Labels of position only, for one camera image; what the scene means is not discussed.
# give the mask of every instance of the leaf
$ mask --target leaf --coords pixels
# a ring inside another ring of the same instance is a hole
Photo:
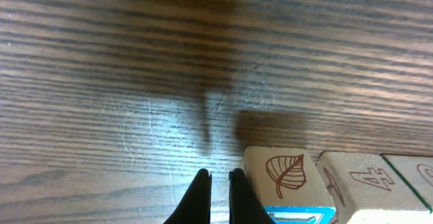
[[[306,183],[304,154],[272,157],[266,162],[266,172],[277,184],[278,197],[283,198],[281,186],[289,189],[299,189]]]

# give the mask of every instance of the wooden cube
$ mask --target wooden cube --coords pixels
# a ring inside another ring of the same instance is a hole
[[[377,154],[324,152],[317,170],[337,207],[331,223],[430,223],[429,211]]]
[[[411,189],[432,214],[433,157],[394,155],[384,155],[384,157],[406,184],[411,186]]]
[[[336,211],[306,150],[249,146],[242,168],[276,223],[327,224]]]

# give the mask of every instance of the wooden table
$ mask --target wooden table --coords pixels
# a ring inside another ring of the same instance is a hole
[[[1,0],[0,223],[212,222],[246,145],[433,156],[433,0]]]

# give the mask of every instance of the wooden surface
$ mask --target wooden surface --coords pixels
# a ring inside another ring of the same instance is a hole
[[[433,156],[433,0],[0,0],[0,223],[162,223],[245,145]]]

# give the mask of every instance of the wooden block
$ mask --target wooden block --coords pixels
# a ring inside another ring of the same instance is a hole
[[[431,214],[433,206],[433,157],[394,155],[384,155],[384,157],[396,173],[411,186]]]
[[[250,146],[242,168],[276,223],[327,224],[336,211],[303,149]]]
[[[431,223],[428,209],[377,154],[325,152],[317,170],[337,207],[332,224]]]

